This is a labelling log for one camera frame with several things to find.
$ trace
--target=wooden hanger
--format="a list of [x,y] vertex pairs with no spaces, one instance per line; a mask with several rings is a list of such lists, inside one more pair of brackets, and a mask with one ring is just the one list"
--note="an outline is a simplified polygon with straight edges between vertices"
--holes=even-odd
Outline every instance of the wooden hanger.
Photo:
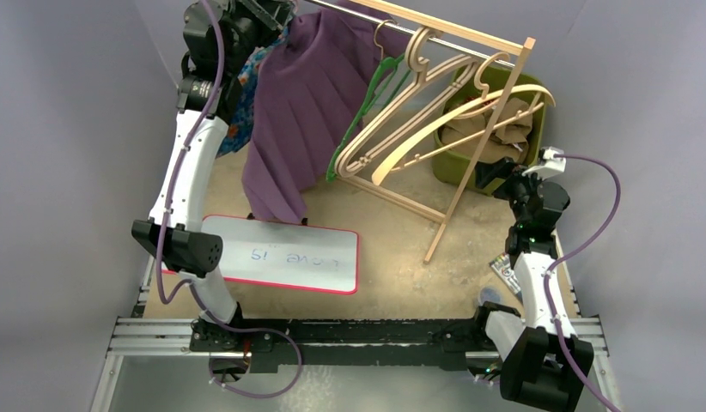
[[[411,71],[415,73],[415,79],[401,94],[386,106],[381,112],[369,122],[363,130],[350,142],[336,159],[336,173],[344,178],[353,177],[360,172],[372,159],[380,155],[386,148],[390,147],[401,137],[407,135],[419,126],[424,120],[432,115],[439,106],[443,105],[451,96],[453,96],[460,88],[464,87],[465,82],[475,72],[478,66],[477,58],[468,56],[458,56],[450,58],[446,62],[439,64],[433,70],[428,70],[429,60],[420,56],[423,44],[426,39],[431,36],[441,36],[441,32],[434,31],[428,27],[420,27],[414,36],[411,38],[409,45],[406,47],[405,59]],[[457,79],[449,84],[447,88],[436,96],[430,103],[424,107],[415,116],[410,118],[404,124],[399,126],[392,134],[387,136],[383,141],[376,144],[366,154],[358,156],[360,151],[368,140],[380,128],[389,121],[398,112],[406,102],[414,96],[421,93],[427,86],[436,80],[447,76],[449,73],[458,70],[461,67],[466,68],[457,77]]]
[[[516,120],[519,120],[523,116],[533,114],[538,111],[541,107],[543,107],[546,103],[551,106],[555,105],[555,100],[553,99],[553,96],[548,91],[548,89],[537,84],[521,84],[519,86],[515,86],[512,88],[510,95],[525,92],[536,92],[535,97],[533,98],[533,102],[530,104],[527,110],[524,112],[517,112],[513,117],[498,122],[497,124],[495,124],[492,130],[500,129],[501,127],[504,127],[508,124],[513,123]],[[413,166],[420,161],[424,161],[430,157],[438,155],[439,153],[446,152],[451,148],[455,148],[460,144],[469,142],[472,139],[476,139],[482,136],[485,130],[480,130],[479,132],[473,135],[466,136],[456,142],[452,142],[446,146],[442,146],[440,148],[432,150],[427,154],[415,154],[413,156],[413,160],[404,162],[399,165],[399,163],[401,163],[401,160],[404,159],[404,156],[406,156],[406,154],[410,150],[416,147],[416,145],[419,144],[422,140],[426,139],[427,137],[430,137],[435,130],[438,130],[448,121],[453,119],[470,118],[472,116],[476,116],[481,112],[484,112],[485,110],[493,107],[493,105],[499,104],[501,96],[502,90],[497,90],[492,94],[485,94],[484,97],[480,96],[475,100],[466,102],[464,105],[454,108],[452,111],[445,113],[437,120],[431,122],[430,124],[427,124],[426,127],[419,130],[415,135],[409,137],[404,142],[402,142],[396,149],[393,150],[393,152],[391,152],[390,155],[386,157],[386,159],[381,162],[381,164],[374,171],[373,176],[371,177],[371,182],[373,182],[374,185],[380,185],[383,179],[385,179],[390,172],[396,172],[409,166]],[[545,101],[539,101],[540,96],[544,96]],[[477,108],[477,106],[480,106],[483,103],[486,103],[486,105],[481,108]],[[473,108],[476,110],[472,112],[467,112]]]

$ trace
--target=blue floral fabric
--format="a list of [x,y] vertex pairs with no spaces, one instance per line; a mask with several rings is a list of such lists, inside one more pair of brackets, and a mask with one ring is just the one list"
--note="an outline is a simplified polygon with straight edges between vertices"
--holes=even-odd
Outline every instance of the blue floral fabric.
[[273,47],[287,39],[288,31],[286,27],[274,43],[253,53],[241,69],[238,76],[241,84],[241,96],[237,102],[237,110],[229,123],[229,132],[222,140],[219,150],[216,151],[216,157],[231,152],[236,153],[249,143],[254,126],[254,91],[257,89],[259,65]]

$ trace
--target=hanger hook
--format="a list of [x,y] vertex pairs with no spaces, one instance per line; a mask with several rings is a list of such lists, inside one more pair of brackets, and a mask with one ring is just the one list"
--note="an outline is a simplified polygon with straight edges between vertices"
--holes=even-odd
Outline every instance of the hanger hook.
[[394,19],[387,19],[387,20],[384,20],[384,21],[378,23],[378,26],[376,26],[376,29],[374,30],[374,44],[377,45],[378,48],[380,49],[380,59],[381,60],[383,60],[384,53],[383,53],[383,46],[378,42],[378,31],[380,30],[381,27],[384,27],[387,22],[391,22],[395,25],[398,25],[398,23]]

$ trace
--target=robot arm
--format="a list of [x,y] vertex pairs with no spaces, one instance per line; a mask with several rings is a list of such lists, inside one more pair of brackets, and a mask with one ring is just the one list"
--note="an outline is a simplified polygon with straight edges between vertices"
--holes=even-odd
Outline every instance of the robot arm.
[[[192,282],[210,312],[227,323],[234,316],[237,304],[224,287],[217,266],[222,255],[222,239],[200,232],[204,195],[213,160],[227,135],[241,95],[237,76],[255,48],[269,45],[281,33],[292,16],[292,3],[287,0],[260,0],[259,3],[215,0],[209,3],[222,30],[224,44],[220,93],[211,95],[219,64],[216,36],[209,14],[199,3],[194,3],[184,15],[188,53],[181,64],[184,78],[179,85],[171,160],[148,219],[134,221],[131,232],[154,256],[157,256],[161,233],[165,232],[163,263]],[[209,110],[194,130],[208,103]],[[166,199],[169,192],[173,193],[170,207]],[[207,318],[207,315],[203,313],[202,317]]]
[[484,327],[503,359],[500,392],[503,398],[542,410],[573,411],[583,383],[565,360],[548,302],[546,283],[553,299],[563,336],[578,367],[593,364],[593,346],[578,339],[565,311],[556,270],[545,272],[557,259],[553,231],[570,199],[560,185],[546,181],[565,169],[565,159],[555,148],[544,148],[540,163],[524,168],[505,159],[495,164],[485,181],[504,183],[495,197],[507,199],[515,216],[506,249],[522,289],[525,319],[512,312],[490,311]]

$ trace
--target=green hanger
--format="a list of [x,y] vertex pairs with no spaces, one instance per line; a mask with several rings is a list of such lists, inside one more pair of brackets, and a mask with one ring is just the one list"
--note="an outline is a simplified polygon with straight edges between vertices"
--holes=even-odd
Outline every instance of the green hanger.
[[[343,148],[345,148],[345,146],[348,144],[348,140],[350,139],[350,135],[353,134],[353,130],[356,129],[358,122],[360,122],[363,116],[365,116],[371,110],[371,107],[374,106],[375,102],[380,97],[380,93],[376,94],[375,91],[378,89],[380,89],[381,91],[386,90],[388,84],[396,75],[396,71],[399,69],[399,64],[402,60],[404,60],[403,54],[397,58],[384,58],[380,61],[380,64],[376,68],[374,75],[371,78],[371,83],[368,85],[366,98],[363,99],[363,104],[361,105],[361,108],[358,110],[358,113],[356,113],[356,116],[353,118],[353,122],[350,123],[348,130],[343,136],[343,140],[340,141],[340,144],[335,149],[335,153],[332,154],[332,159],[330,164],[328,165],[328,170],[326,173],[326,180],[328,182],[332,182],[337,177],[337,174],[335,173],[335,161],[338,159],[338,156],[340,156],[340,152],[343,151]],[[383,87],[380,87],[381,78],[385,76],[389,70],[393,71],[391,75],[389,75],[386,79],[383,80]],[[401,86],[404,85],[406,79],[409,78],[410,73],[411,71],[406,72],[406,75],[401,78],[399,84],[396,85],[396,88],[391,92],[391,95],[388,96],[388,99],[386,99],[386,102],[383,104],[384,107],[388,106],[388,104],[391,103],[391,100],[393,100],[393,98],[399,92]]]

